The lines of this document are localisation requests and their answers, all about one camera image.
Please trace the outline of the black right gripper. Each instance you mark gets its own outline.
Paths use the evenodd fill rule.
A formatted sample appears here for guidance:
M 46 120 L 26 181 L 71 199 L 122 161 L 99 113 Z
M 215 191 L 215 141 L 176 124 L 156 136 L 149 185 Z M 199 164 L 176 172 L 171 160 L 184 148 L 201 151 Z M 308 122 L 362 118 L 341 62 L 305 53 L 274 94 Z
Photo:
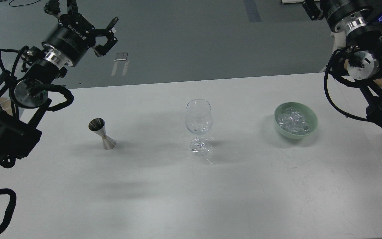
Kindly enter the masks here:
M 302 6 L 310 20 L 326 18 L 331 32 L 343 30 L 341 22 L 344 18 L 358 13 L 367 17 L 373 11 L 373 6 L 367 0 L 321 0 L 320 8 L 315 0 L 303 0 Z

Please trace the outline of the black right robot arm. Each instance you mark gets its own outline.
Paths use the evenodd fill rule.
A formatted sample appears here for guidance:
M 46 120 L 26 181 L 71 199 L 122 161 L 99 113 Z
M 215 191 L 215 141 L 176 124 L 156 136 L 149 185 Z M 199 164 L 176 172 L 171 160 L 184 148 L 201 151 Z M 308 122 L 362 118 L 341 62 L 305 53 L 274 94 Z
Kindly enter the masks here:
M 368 121 L 382 129 L 382 0 L 304 0 L 302 6 L 311 20 L 325 19 L 332 33 L 343 33 L 344 47 L 333 51 L 323 77 L 331 106 L 346 118 Z M 332 101 L 327 81 L 358 88 L 365 100 L 366 117 L 341 110 Z

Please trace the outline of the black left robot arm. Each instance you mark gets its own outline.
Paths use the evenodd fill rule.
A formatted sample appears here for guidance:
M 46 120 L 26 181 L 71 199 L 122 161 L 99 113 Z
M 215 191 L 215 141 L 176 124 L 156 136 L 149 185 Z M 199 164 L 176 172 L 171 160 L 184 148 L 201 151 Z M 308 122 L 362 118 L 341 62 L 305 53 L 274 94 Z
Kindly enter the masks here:
M 39 142 L 37 126 L 46 112 L 62 110 L 73 103 L 73 94 L 53 81 L 75 67 L 92 49 L 105 56 L 118 42 L 115 24 L 97 29 L 78 11 L 75 0 L 67 1 L 67 13 L 60 13 L 58 0 L 49 0 L 44 12 L 58 19 L 56 27 L 42 41 L 42 48 L 24 46 L 20 50 L 0 49 L 0 167 L 12 168 Z M 17 195 L 12 189 L 0 189 L 9 202 L 0 224 L 0 234 L 9 226 Z

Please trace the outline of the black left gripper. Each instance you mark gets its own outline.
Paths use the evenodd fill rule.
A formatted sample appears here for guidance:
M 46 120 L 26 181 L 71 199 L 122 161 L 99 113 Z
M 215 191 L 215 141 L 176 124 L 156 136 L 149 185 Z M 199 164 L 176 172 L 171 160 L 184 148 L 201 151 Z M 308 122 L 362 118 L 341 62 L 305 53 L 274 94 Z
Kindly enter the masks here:
M 75 67 L 88 49 L 95 45 L 97 37 L 107 39 L 104 45 L 95 45 L 94 53 L 97 57 L 105 56 L 118 42 L 115 37 L 114 26 L 119 18 L 113 18 L 105 29 L 94 29 L 86 18 L 79 14 L 76 0 L 67 0 L 67 13 L 62 15 L 59 0 L 49 0 L 44 6 L 44 12 L 58 18 L 53 30 L 42 41 L 46 49 L 56 49 L 68 58 L 68 66 Z

